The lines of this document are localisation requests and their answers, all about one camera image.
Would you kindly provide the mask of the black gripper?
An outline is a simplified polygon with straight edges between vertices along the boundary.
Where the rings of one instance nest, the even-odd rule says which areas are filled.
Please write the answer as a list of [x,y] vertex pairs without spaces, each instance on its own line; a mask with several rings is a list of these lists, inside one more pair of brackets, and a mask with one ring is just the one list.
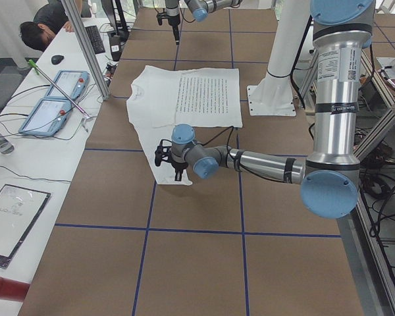
[[186,168],[186,162],[179,156],[175,155],[174,153],[169,154],[171,165],[175,169],[175,181],[182,180],[182,173],[183,170]]
[[174,36],[175,44],[180,43],[180,32],[178,25],[180,24],[179,0],[165,0],[165,13]]

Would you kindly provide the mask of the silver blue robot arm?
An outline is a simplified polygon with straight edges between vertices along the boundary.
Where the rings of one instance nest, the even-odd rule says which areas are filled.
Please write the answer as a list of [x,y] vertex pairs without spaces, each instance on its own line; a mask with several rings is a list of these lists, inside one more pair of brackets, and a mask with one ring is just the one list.
[[[242,1],[239,0],[186,0],[184,1],[188,9],[190,10],[194,21],[201,22],[205,20],[209,13],[213,13],[217,10],[224,8],[237,8],[241,5]],[[165,1],[165,8],[162,12],[157,13],[157,23],[162,26],[163,21],[167,20],[168,25],[172,28],[175,44],[180,44],[180,31],[178,26],[180,25],[182,11],[180,10],[180,1],[168,0]]]
[[176,180],[191,167],[208,178],[219,167],[249,172],[274,182],[300,185],[303,204],[312,213],[337,219],[357,204],[359,160],[354,155],[359,106],[361,52],[372,36],[373,1],[312,1],[313,44],[319,54],[313,153],[305,161],[233,149],[204,147],[187,124],[177,125],[171,146],[156,151],[176,171]]

